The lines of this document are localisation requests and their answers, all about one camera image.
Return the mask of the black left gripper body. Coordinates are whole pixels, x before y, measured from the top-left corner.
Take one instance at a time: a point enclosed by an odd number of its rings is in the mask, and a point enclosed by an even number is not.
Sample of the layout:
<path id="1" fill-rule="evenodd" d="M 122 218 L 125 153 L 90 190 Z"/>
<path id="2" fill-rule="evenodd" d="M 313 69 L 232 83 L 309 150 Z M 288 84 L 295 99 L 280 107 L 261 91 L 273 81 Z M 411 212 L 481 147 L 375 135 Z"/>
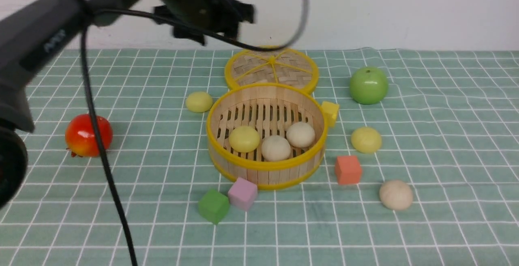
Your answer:
<path id="1" fill-rule="evenodd" d="M 162 0 L 163 5 L 154 8 L 157 24 L 165 24 L 163 18 L 180 21 L 172 29 L 173 37 L 191 39 L 202 46 L 206 44 L 204 35 L 190 29 L 196 26 L 224 37 L 237 39 L 239 24 L 255 22 L 255 7 L 238 0 Z"/>

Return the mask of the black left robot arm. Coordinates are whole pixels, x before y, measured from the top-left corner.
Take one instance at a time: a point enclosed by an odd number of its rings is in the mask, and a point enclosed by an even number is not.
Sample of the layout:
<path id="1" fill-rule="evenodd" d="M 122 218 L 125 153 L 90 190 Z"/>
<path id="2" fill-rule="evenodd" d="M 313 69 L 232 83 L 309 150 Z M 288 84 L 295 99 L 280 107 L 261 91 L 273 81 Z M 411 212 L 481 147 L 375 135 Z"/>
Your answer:
<path id="1" fill-rule="evenodd" d="M 139 0 L 37 0 L 1 20 L 1 205 L 19 190 L 28 166 L 16 130 L 32 133 L 25 88 L 101 9 L 130 9 Z M 155 15 L 236 39 L 241 22 L 254 23 L 255 7 L 238 0 L 161 0 Z"/>

